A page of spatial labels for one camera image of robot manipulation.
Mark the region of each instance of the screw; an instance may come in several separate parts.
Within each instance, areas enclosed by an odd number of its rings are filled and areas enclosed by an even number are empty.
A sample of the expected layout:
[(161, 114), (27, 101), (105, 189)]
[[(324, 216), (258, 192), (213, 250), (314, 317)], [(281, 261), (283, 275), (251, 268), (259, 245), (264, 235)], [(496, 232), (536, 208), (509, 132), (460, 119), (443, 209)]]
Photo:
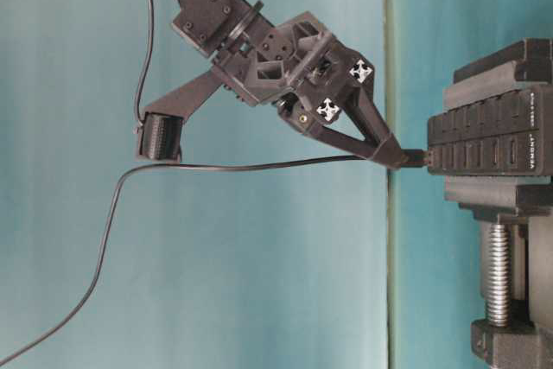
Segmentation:
[(496, 328), (509, 326), (511, 318), (511, 244), (509, 229), (505, 225), (490, 227), (489, 265), (487, 274), (486, 312), (490, 325)]

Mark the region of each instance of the metal bolt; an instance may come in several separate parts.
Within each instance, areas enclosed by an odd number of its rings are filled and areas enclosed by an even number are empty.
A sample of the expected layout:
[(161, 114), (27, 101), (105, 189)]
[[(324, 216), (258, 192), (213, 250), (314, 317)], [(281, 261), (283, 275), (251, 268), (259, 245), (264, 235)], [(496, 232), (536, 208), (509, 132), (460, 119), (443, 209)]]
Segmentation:
[(490, 325), (506, 328), (511, 319), (511, 240), (505, 225), (489, 231), (486, 313)]

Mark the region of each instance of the teal backdrop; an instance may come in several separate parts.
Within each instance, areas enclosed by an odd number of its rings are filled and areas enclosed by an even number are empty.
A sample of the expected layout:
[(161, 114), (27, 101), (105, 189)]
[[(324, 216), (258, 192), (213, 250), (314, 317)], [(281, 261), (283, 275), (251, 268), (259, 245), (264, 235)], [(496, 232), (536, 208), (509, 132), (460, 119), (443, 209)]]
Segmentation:
[[(403, 146), (426, 144), (453, 71), (524, 37), (553, 37), (553, 0), (387, 0), (390, 119)], [(391, 178), (391, 363), (397, 369), (485, 368), (470, 351), (483, 318), (479, 234), (443, 201), (443, 179)]]
[[(384, 110), (383, 0), (264, 2), (275, 23), (311, 10), (370, 58)], [(2, 356), (50, 328), (90, 282), (115, 182), (137, 165), (145, 6), (0, 1)], [(208, 68), (169, 28), (175, 0), (156, 6), (144, 102)], [(336, 154), (225, 91), (186, 126), (184, 151), (187, 162), (236, 164)], [(98, 291), (10, 367), (384, 369), (385, 180), (364, 162), (134, 177)]]

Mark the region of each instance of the black cable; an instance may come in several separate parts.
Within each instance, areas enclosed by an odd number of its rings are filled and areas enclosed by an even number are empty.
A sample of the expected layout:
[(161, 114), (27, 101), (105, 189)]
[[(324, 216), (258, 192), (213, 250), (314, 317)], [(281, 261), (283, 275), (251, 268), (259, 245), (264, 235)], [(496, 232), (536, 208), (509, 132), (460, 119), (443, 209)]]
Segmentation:
[(11, 354), (5, 359), (0, 360), (0, 366), (4, 366), (8, 363), (10, 363), (12, 360), (17, 359), (22, 354), (28, 352), (29, 350), (33, 349), (34, 347), (40, 345), (43, 341), (47, 340), (51, 336), (53, 336), (55, 333), (57, 333), (59, 330), (64, 328), (76, 315), (80, 312), (80, 310), (85, 306), (86, 302), (90, 299), (92, 293), (94, 292), (94, 289), (96, 288), (100, 274), (102, 272), (102, 267), (104, 265), (104, 259), (105, 259), (105, 252), (107, 249), (107, 242), (110, 237), (111, 233), (111, 225), (113, 224), (113, 218), (115, 216), (115, 211), (118, 206), (119, 202), (119, 196), (121, 194), (121, 190), (123, 189), (123, 185), (129, 179), (131, 176), (141, 173), (141, 172), (147, 172), (147, 171), (153, 171), (153, 170), (193, 170), (193, 171), (199, 171), (199, 172), (258, 172), (262, 170), (274, 170), (274, 169), (287, 169), (287, 168), (295, 168), (300, 166), (308, 166), (308, 165), (314, 165), (314, 164), (321, 164), (321, 163), (329, 163), (329, 162), (344, 162), (344, 161), (354, 161), (354, 160), (363, 160), (360, 159), (357, 156), (335, 156), (335, 157), (322, 157), (318, 159), (308, 159), (308, 160), (298, 160), (294, 162), (283, 162), (283, 163), (271, 163), (271, 164), (258, 164), (258, 165), (252, 165), (252, 166), (209, 166), (209, 165), (194, 165), (194, 164), (150, 164), (147, 166), (142, 166), (139, 168), (135, 168), (132, 170), (129, 170), (124, 175), (121, 176), (121, 178), (118, 181), (117, 186), (115, 187), (115, 192), (113, 194), (113, 198), (111, 199), (111, 205), (110, 210), (107, 216), (107, 222), (105, 224), (105, 230), (104, 235), (102, 236), (100, 247), (99, 247), (99, 256), (98, 256), (98, 262), (96, 265), (96, 270), (94, 272), (94, 275), (92, 277), (92, 282), (90, 284), (90, 287), (86, 291), (85, 295), (80, 300), (79, 304), (71, 310), (71, 312), (62, 320), (60, 321), (56, 326), (48, 330), (45, 334), (40, 336), (38, 339), (33, 340), (30, 342), (27, 346), (22, 347), (17, 352)]
[(135, 120), (138, 123), (139, 127), (144, 125), (144, 120), (142, 119), (142, 114), (140, 113), (140, 100), (142, 99), (142, 93), (144, 90), (144, 84), (146, 82), (146, 76), (148, 75), (149, 65), (152, 61), (152, 54), (154, 52), (154, 31), (156, 25), (155, 19), (155, 10), (154, 10), (154, 0), (147, 0), (148, 3), (148, 44), (146, 58), (144, 59), (142, 72), (140, 72), (140, 78), (138, 80), (137, 91), (135, 92), (135, 101), (134, 101), (134, 113)]
[[(151, 63), (152, 58), (152, 52), (153, 52), (153, 45), (154, 45), (154, 0), (148, 0), (148, 18), (149, 18), (149, 25), (148, 25), (148, 46), (147, 46), (147, 53), (146, 58), (144, 60), (142, 72), (140, 73), (140, 79), (138, 81), (138, 87), (135, 93), (135, 100), (134, 100), (134, 112), (135, 112), (135, 119), (137, 120), (138, 124), (140, 126), (143, 125), (142, 115), (140, 113), (140, 101), (142, 98), (142, 93), (144, 89), (144, 83), (146, 80), (146, 76), (148, 75), (149, 71), (149, 65)], [(354, 161), (354, 160), (363, 160), (357, 156), (335, 156), (335, 157), (321, 157), (318, 159), (308, 159), (308, 160), (299, 160), (294, 162), (282, 162), (282, 163), (271, 163), (271, 164), (258, 164), (258, 165), (252, 165), (252, 166), (209, 166), (209, 165), (193, 165), (193, 164), (151, 164), (148, 166), (142, 166), (139, 168), (135, 168), (132, 170), (129, 170), (125, 174), (121, 176), (121, 178), (118, 180), (117, 186), (115, 187), (115, 192), (113, 194), (113, 198), (111, 199), (111, 205), (110, 210), (107, 216), (107, 222), (105, 224), (105, 230), (104, 234), (102, 236), (100, 247), (99, 247), (99, 257), (98, 262), (96, 265), (96, 270), (94, 271), (94, 275), (92, 277), (92, 282), (86, 291), (86, 293), (83, 295), (77, 306), (71, 312), (62, 320), (60, 321), (56, 326), (48, 330), (46, 333), (41, 335), (36, 340), (33, 340), (30, 342), (27, 346), (22, 347), (15, 353), (12, 353), (10, 356), (8, 356), (5, 359), (0, 360), (0, 366), (4, 366), (8, 363), (10, 363), (12, 360), (17, 359), (21, 355), (25, 354), (29, 350), (33, 349), (34, 347), (37, 347), (40, 345), (43, 341), (47, 340), (54, 334), (56, 334), (59, 330), (64, 328), (76, 315), (81, 311), (81, 309), (85, 306), (86, 302), (90, 299), (92, 293), (96, 289), (96, 286), (98, 285), (98, 281), (100, 278), (100, 274), (102, 272), (102, 267), (104, 265), (104, 259), (105, 259), (105, 252), (107, 249), (107, 242), (110, 237), (111, 233), (111, 225), (113, 224), (113, 218), (115, 216), (115, 211), (118, 206), (119, 202), (119, 196), (121, 194), (121, 190), (123, 189), (123, 185), (129, 179), (131, 176), (137, 173), (151, 171), (151, 170), (163, 170), (163, 169), (175, 169), (175, 170), (192, 170), (192, 171), (200, 171), (200, 172), (257, 172), (262, 170), (273, 170), (273, 169), (286, 169), (286, 168), (294, 168), (294, 167), (300, 167), (300, 166), (308, 166), (308, 165), (314, 165), (314, 164), (321, 164), (321, 163), (329, 163), (329, 162), (345, 162), (345, 161)]]

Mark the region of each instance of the black 3d-printed part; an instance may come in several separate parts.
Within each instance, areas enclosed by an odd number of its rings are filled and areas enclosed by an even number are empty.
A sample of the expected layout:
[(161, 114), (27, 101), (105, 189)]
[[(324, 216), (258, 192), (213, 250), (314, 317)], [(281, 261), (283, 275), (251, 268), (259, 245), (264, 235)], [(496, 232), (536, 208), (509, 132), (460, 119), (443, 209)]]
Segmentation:
[(148, 114), (143, 127), (142, 154), (155, 161), (178, 161), (183, 122), (178, 117)]

